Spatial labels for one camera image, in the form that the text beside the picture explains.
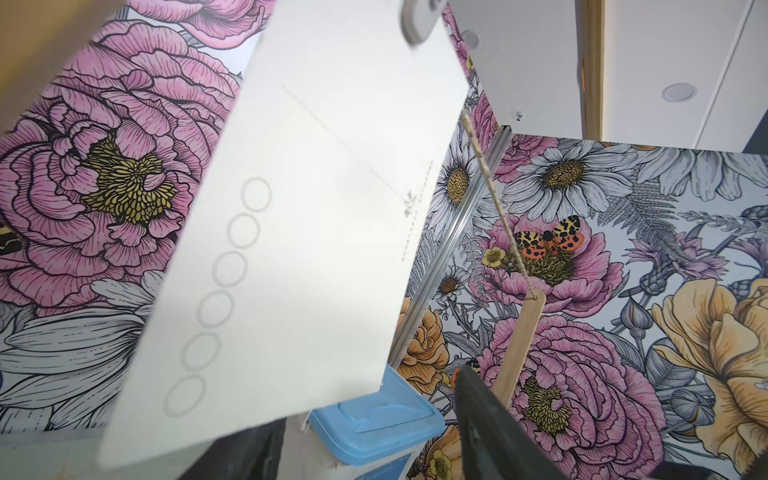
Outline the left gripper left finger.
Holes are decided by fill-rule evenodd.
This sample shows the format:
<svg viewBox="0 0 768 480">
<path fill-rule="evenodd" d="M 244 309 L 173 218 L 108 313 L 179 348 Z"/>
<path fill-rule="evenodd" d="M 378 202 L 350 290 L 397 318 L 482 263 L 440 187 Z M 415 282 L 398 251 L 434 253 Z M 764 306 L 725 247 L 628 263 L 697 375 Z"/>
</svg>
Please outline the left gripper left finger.
<svg viewBox="0 0 768 480">
<path fill-rule="evenodd" d="M 179 480 L 275 480 L 286 418 L 215 440 Z"/>
</svg>

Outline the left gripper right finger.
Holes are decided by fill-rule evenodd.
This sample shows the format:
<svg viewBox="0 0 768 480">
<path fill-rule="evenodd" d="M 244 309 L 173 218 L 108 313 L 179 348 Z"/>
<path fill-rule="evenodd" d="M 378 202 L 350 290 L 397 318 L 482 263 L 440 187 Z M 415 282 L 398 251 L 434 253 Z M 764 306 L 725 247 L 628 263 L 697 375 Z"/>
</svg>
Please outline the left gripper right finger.
<svg viewBox="0 0 768 480">
<path fill-rule="evenodd" d="M 455 406 L 466 479 L 563 479 L 478 374 L 457 371 Z"/>
</svg>

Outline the grey clothespin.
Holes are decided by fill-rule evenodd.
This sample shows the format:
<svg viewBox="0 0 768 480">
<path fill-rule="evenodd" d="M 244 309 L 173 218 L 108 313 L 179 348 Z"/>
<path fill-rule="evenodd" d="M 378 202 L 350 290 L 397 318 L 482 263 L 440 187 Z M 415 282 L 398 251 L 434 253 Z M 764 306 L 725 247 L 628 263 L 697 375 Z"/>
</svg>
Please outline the grey clothespin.
<svg viewBox="0 0 768 480">
<path fill-rule="evenodd" d="M 411 46 L 423 44 L 436 26 L 447 0 L 404 0 L 400 24 L 406 42 Z"/>
</svg>

